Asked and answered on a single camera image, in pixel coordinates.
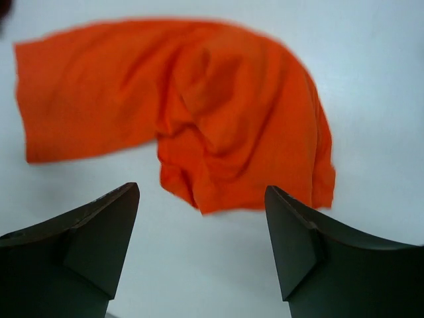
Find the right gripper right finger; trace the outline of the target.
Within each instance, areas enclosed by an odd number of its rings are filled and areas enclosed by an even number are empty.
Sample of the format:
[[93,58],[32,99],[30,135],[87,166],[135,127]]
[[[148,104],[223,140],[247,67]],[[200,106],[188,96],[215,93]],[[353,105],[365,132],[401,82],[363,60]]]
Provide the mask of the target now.
[[282,299],[292,317],[422,317],[423,247],[359,231],[265,193]]

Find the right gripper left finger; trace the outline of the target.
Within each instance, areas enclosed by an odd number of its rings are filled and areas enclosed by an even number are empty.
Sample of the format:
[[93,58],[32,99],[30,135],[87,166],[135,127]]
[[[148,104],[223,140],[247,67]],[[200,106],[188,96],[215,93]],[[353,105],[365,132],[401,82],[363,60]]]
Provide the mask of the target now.
[[130,182],[81,207],[1,236],[2,317],[105,317],[140,199]]

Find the orange t shirt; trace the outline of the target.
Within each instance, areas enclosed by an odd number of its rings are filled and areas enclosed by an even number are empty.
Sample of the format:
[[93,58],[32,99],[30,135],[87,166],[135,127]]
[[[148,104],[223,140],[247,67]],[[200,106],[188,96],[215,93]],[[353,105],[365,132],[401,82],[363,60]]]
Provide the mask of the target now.
[[155,140],[162,187],[202,213],[263,209],[268,186],[332,205],[317,89],[271,38],[215,21],[119,21],[20,42],[15,58],[30,163]]

